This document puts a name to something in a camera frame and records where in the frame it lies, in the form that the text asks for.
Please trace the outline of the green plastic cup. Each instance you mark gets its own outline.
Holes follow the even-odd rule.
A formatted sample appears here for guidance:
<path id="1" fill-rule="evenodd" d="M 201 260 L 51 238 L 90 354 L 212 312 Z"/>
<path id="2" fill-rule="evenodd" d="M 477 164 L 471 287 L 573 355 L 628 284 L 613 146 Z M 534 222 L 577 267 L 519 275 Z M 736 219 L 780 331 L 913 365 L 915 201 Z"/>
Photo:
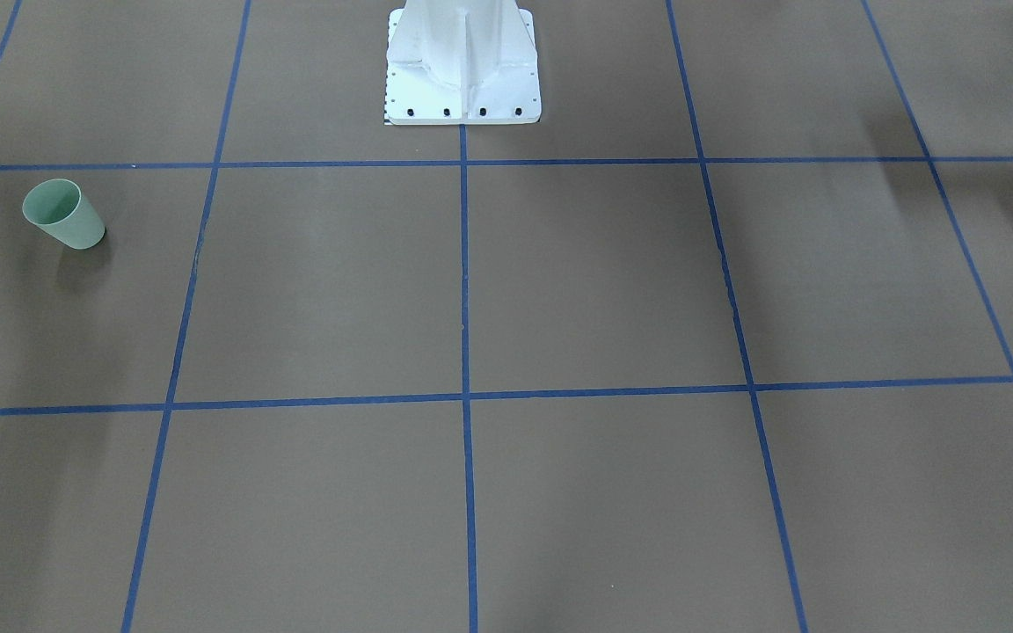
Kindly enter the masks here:
<path id="1" fill-rule="evenodd" d="M 73 250 L 96 247 L 107 233 L 105 222 L 80 185 L 64 178 L 46 180 L 26 193 L 23 216 Z"/>

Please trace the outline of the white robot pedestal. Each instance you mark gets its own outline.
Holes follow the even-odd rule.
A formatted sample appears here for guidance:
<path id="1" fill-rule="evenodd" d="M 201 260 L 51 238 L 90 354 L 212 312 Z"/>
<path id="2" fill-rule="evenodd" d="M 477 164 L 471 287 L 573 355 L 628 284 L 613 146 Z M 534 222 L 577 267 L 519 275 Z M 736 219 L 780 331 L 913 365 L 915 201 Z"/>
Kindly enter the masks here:
<path id="1" fill-rule="evenodd" d="M 542 118 L 534 16 L 514 1 L 407 1 L 387 19 L 383 123 Z"/>

